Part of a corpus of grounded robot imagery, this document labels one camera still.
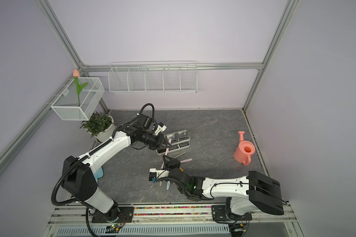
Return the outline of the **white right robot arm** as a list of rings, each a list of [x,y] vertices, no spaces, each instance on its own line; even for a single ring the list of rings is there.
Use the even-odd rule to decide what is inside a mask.
[[[280,183],[257,171],[249,171],[246,176],[232,179],[190,176],[181,169],[180,161],[163,156],[162,169],[151,169],[149,180],[170,182],[191,201],[227,198],[229,204],[226,206],[234,215],[258,210],[270,215],[284,214],[285,201]]]

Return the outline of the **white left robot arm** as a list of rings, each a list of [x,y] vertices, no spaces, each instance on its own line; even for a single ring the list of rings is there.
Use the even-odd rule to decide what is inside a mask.
[[[116,219],[119,213],[118,204],[98,187],[94,174],[107,161],[135,142],[141,142],[150,150],[170,147],[163,134],[166,128],[153,117],[138,114],[129,123],[118,126],[108,140],[93,150],[77,158],[66,158],[62,175],[53,188],[51,203],[61,206],[77,201],[98,210],[109,219]]]

